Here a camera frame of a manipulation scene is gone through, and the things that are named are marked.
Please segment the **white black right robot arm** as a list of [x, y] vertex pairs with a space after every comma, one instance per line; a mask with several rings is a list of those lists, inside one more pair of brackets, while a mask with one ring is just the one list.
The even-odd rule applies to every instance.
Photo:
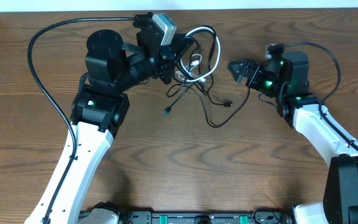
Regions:
[[262, 63], [235, 60], [227, 68], [235, 81], [275, 99], [278, 114], [329, 167], [323, 200], [292, 207], [292, 222], [358, 223], [358, 140], [308, 91], [307, 54], [281, 53]]

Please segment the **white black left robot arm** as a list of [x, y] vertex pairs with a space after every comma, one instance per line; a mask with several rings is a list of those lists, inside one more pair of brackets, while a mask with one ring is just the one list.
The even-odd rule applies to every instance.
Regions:
[[94, 173], [111, 147], [129, 109], [126, 91], [150, 78], [170, 83], [191, 41], [177, 34], [164, 13], [130, 18], [137, 44], [111, 29], [86, 42], [87, 72], [80, 78], [71, 115], [63, 120], [68, 136], [62, 155], [28, 223], [76, 223]]

